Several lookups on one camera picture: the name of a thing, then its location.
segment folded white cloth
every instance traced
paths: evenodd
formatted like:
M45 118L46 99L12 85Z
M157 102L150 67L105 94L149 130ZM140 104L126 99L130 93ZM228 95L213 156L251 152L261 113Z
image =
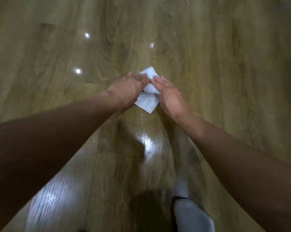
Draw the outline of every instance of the folded white cloth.
M146 73L150 79L153 79L153 76L158 76L153 67L149 67L140 73ZM144 87L143 92L141 92L138 96L135 104L151 114L159 104L159 98L156 97L155 94L160 94L160 92L151 83L149 83L146 87Z

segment white cloth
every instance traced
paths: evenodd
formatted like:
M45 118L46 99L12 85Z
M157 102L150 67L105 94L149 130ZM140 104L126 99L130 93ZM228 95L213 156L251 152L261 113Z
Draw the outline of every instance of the white cloth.
M153 79L153 76L158 76L153 67L149 67L140 72L140 74L144 73L146 73L150 79ZM138 96L135 104L151 114L159 104L159 98L156 97L155 94L160 94L160 92L151 83L149 83L146 87L144 87L143 92L141 92Z

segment right hand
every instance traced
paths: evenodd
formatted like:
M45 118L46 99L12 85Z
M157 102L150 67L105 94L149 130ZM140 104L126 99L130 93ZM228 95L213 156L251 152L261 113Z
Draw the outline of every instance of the right hand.
M183 94L164 77L154 76L151 84L161 93L158 95L161 107L171 119L177 121L181 115L190 112Z

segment person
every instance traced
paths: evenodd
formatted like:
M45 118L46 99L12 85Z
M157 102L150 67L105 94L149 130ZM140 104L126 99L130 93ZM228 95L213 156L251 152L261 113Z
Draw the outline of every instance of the person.
M291 231L291 165L205 121L165 78L131 73L89 99L0 123L0 229L149 82L160 91L164 112L196 144L240 206L266 231Z

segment forearm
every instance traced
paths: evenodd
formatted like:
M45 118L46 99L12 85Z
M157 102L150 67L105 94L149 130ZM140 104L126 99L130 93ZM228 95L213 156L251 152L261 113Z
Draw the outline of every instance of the forearm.
M0 124L0 228L78 151L113 112L108 92Z
M280 226L279 220L291 217L290 165L252 149L194 113L176 122L229 193L264 228L269 228L271 220Z

